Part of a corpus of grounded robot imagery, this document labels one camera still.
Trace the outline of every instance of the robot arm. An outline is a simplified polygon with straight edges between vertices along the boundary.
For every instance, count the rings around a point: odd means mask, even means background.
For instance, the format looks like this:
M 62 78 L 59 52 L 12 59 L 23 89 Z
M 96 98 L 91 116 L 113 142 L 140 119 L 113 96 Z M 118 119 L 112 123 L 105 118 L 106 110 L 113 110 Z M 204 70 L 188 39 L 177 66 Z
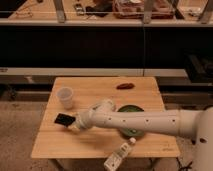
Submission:
M 79 113 L 76 126 L 88 129 L 129 128 L 145 132 L 160 133 L 196 139 L 197 125 L 202 111 L 167 110 L 160 112 L 114 112 L 111 100 L 104 100 L 96 108 Z

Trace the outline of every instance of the cable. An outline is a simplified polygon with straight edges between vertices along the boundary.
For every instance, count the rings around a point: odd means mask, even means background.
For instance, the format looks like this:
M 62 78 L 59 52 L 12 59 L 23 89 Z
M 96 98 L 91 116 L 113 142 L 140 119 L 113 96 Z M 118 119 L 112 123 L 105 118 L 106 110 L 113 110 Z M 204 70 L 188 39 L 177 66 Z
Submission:
M 179 158 L 176 158 L 176 161 L 178 163 L 178 171 L 188 171 L 189 169 L 192 169 L 191 165 L 192 165 L 192 161 L 189 162 L 189 164 L 187 164 L 186 166 L 183 166 L 179 160 Z

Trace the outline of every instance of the black eraser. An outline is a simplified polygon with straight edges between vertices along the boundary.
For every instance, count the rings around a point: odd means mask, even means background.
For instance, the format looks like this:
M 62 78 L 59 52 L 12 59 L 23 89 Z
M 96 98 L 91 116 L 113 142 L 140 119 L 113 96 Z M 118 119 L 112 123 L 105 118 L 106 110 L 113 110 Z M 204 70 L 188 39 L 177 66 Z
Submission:
M 70 115 L 66 115 L 66 114 L 63 114 L 63 113 L 59 113 L 58 116 L 56 117 L 54 123 L 61 124 L 61 125 L 68 127 L 73 122 L 75 122 L 75 117 L 70 116 Z

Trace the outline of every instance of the floor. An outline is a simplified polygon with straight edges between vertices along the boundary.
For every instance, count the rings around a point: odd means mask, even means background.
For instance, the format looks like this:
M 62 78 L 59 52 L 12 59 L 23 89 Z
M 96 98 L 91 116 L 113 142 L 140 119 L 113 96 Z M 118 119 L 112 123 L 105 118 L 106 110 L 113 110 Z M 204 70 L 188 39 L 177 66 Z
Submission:
M 0 171 L 56 171 L 53 164 L 46 159 L 30 157 L 34 140 L 47 104 L 45 99 L 30 100 L 21 98 L 10 100 L 2 96 L 0 99 Z M 182 165 L 193 159 L 194 146 L 191 141 L 177 138 L 181 150 L 179 157 Z M 60 160 L 67 170 L 89 171 L 104 170 L 102 160 Z M 141 171 L 150 164 L 149 159 L 128 159 L 120 167 L 120 171 Z M 160 160 L 155 171 L 178 171 L 175 158 Z

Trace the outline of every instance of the table leg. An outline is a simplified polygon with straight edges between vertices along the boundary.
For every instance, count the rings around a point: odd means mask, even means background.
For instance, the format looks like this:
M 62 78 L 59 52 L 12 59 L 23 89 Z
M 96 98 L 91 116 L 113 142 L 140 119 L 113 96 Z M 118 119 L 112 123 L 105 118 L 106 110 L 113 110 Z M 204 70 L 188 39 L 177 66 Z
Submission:
M 153 171 L 156 167 L 156 165 L 158 164 L 158 162 L 160 161 L 161 158 L 154 158 L 153 160 L 151 160 L 151 164 L 150 166 L 147 168 L 147 171 Z
M 63 166 L 58 162 L 57 159 L 49 159 L 51 163 L 59 170 L 59 171 L 66 171 Z

